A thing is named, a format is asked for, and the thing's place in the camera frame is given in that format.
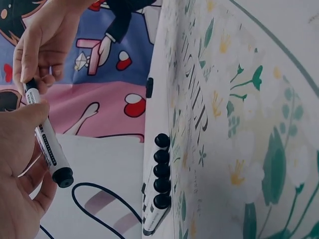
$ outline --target dark green border line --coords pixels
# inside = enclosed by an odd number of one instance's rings
[[[251,13],[249,13],[245,8],[239,5],[235,0],[229,0],[238,9],[245,13],[251,20],[253,20],[279,47],[282,51],[289,57],[289,59],[294,63],[294,65],[299,69],[300,73],[307,80],[310,87],[313,89],[314,93],[319,98],[319,87],[316,85],[313,78],[307,72],[307,70],[302,66],[302,64],[297,60],[297,58],[291,53],[291,51],[267,28],[265,27],[257,18],[255,18]]]

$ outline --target whiteboard with floral print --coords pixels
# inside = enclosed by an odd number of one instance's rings
[[[163,3],[176,239],[319,238],[319,4],[247,2]]]

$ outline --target marker cap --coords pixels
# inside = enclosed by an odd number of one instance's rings
[[[158,193],[167,193],[170,191],[170,181],[165,178],[158,178],[154,181],[154,189]]]
[[[164,133],[160,133],[158,136],[156,136],[154,142],[160,148],[169,147],[170,145],[170,139]]]
[[[165,194],[158,194],[154,197],[153,204],[158,209],[166,209],[171,204],[171,198]]]
[[[37,84],[34,78],[32,78],[28,83],[23,84],[24,92],[26,93],[30,89],[37,89]]]
[[[157,178],[167,178],[170,176],[170,168],[167,164],[158,164],[154,167],[153,173]]]
[[[169,163],[169,153],[160,149],[154,154],[154,160],[156,163]]]
[[[67,188],[74,182],[73,171],[67,167],[60,168],[53,173],[52,179],[60,188]]]

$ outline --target hand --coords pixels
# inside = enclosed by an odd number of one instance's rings
[[[55,195],[57,185],[34,137],[34,129],[46,120],[48,112],[48,104],[43,103],[0,113],[1,239],[33,239]],[[41,189],[32,200],[29,194],[41,182]]]
[[[32,77],[38,82],[40,94],[45,94],[48,87],[63,78],[64,62],[82,13],[76,4],[70,0],[50,1],[37,12],[23,33],[13,56],[13,80],[22,95],[21,82],[26,83]]]

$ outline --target floral pattern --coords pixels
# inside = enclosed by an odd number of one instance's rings
[[[162,9],[175,238],[319,238],[318,101],[299,69],[219,1]]]

